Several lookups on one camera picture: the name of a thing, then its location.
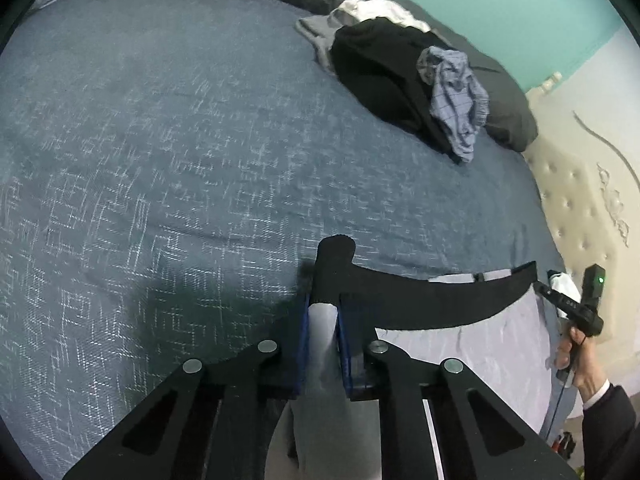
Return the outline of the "right hand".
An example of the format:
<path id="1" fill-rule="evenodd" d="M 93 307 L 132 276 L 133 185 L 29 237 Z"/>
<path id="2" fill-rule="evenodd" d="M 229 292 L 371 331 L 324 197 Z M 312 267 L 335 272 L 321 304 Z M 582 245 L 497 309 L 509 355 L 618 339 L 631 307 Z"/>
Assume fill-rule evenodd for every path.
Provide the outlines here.
<path id="1" fill-rule="evenodd" d="M 611 385 L 598 356 L 596 343 L 576 326 L 570 326 L 556 350 L 555 365 L 559 370 L 574 370 L 572 384 L 582 398 L 586 410 L 598 402 Z"/>

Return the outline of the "right forearm dark sleeve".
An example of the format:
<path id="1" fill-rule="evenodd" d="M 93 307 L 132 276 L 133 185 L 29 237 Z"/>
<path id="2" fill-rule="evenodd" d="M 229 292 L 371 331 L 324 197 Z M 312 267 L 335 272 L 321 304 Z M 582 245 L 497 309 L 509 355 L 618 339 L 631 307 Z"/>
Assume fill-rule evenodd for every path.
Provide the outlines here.
<path id="1" fill-rule="evenodd" d="M 585 404 L 585 478 L 639 478 L 639 423 L 628 394 L 609 382 Z"/>

